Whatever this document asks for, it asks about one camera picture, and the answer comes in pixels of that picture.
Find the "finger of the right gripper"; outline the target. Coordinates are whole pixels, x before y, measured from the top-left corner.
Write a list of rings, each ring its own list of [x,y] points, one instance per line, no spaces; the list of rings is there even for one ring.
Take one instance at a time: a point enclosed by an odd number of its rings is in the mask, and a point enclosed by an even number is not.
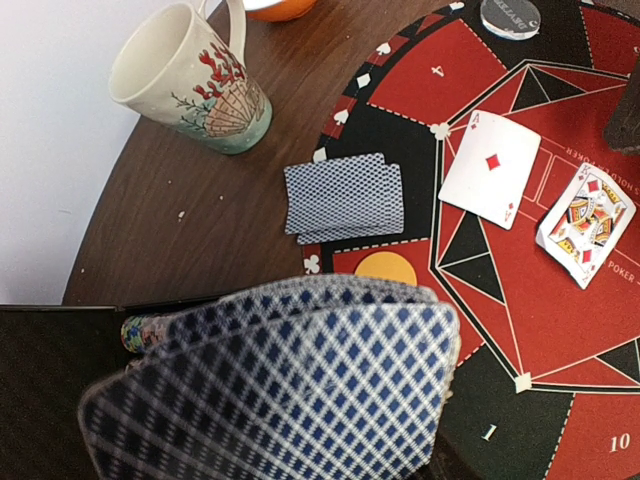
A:
[[[608,146],[625,155],[639,154],[640,65],[631,73],[627,88],[604,129]]]

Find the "king of diamonds card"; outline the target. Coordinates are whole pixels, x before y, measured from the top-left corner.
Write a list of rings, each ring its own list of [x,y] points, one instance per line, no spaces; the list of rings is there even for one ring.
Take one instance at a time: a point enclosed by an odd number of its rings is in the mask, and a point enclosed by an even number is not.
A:
[[[585,162],[540,223],[536,244],[586,289],[636,211],[610,175]]]

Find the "ace of diamonds card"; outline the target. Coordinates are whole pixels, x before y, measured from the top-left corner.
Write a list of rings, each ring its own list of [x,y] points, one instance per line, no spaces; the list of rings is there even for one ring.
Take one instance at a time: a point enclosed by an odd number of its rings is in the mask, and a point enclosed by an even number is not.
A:
[[[535,131],[474,110],[438,199],[511,229],[540,144]]]

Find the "clear dealer button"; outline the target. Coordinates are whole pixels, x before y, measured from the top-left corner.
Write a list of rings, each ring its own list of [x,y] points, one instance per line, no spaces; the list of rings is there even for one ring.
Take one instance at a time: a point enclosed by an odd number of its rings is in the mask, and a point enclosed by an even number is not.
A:
[[[513,41],[531,39],[541,23],[538,8],[529,0],[483,0],[480,17],[489,32]]]

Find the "orange big blind button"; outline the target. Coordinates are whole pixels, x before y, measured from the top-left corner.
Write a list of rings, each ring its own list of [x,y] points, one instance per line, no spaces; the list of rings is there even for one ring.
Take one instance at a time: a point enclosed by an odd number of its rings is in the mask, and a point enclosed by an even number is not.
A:
[[[363,258],[354,274],[412,286],[418,284],[417,274],[412,264],[404,256],[391,251],[375,252]]]

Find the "blue playing card deck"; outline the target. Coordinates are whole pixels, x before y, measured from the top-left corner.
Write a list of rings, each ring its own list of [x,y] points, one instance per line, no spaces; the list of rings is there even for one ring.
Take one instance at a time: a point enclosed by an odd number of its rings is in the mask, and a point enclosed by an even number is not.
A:
[[[175,314],[78,422],[103,479],[406,479],[430,460],[459,330],[424,287],[262,285]]]

